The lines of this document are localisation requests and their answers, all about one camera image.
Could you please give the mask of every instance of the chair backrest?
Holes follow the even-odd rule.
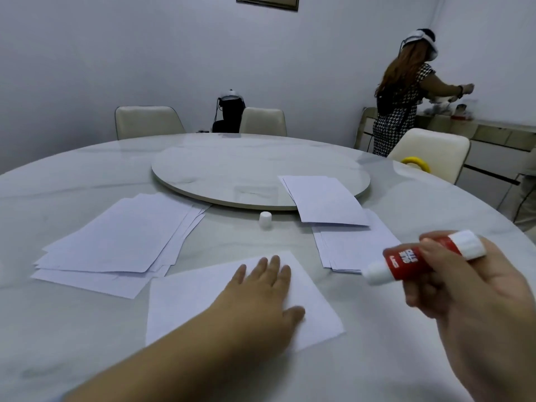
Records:
[[[281,110],[247,107],[242,114],[240,134],[287,136],[285,114]]]
[[[470,148],[471,141],[461,135],[413,128],[387,158],[401,161],[417,156],[430,166],[432,175],[455,184]]]
[[[117,139],[186,133],[171,107],[130,106],[115,110]]]

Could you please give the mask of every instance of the glue stick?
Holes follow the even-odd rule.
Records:
[[[461,255],[467,261],[486,255],[486,248],[472,231],[459,231],[446,237],[434,239],[446,249]],[[432,268],[424,260],[419,247],[407,250],[388,248],[383,251],[384,260],[370,264],[363,270],[369,285],[378,286],[395,281],[411,280]]]

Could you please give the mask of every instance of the vr headset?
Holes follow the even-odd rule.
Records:
[[[404,48],[404,46],[412,42],[417,42],[419,40],[425,40],[426,42],[430,44],[430,46],[432,47],[432,52],[430,53],[429,61],[435,60],[438,55],[437,46],[435,42],[432,40],[432,38],[428,36],[422,29],[418,29],[417,31],[412,32],[411,34],[407,36],[405,40],[402,41],[402,45],[400,46],[399,53],[402,52],[402,49]]]

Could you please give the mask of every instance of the stack of paper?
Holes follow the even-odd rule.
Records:
[[[31,277],[135,298],[165,277],[208,204],[163,193],[121,199],[82,229],[43,248]]]
[[[345,186],[328,176],[279,176],[304,223],[368,226],[365,211]]]
[[[291,286],[285,308],[297,305],[305,307],[305,319],[298,328],[291,349],[299,351],[343,334],[344,327],[339,316],[298,260],[288,251],[280,252],[278,255],[281,258],[281,265],[289,265],[292,269]],[[149,297],[145,344],[157,341],[207,309],[225,289],[240,265],[246,264],[249,274],[260,258],[262,257],[154,279]]]
[[[336,272],[361,273],[369,264],[383,258],[383,250],[400,241],[372,210],[366,209],[369,227],[312,226],[324,268]]]

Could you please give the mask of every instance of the long brown hair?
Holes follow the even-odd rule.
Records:
[[[385,74],[382,83],[376,90],[378,94],[388,86],[400,85],[403,93],[411,87],[422,64],[430,56],[430,44],[425,40],[412,42],[402,49],[398,57],[392,61]]]

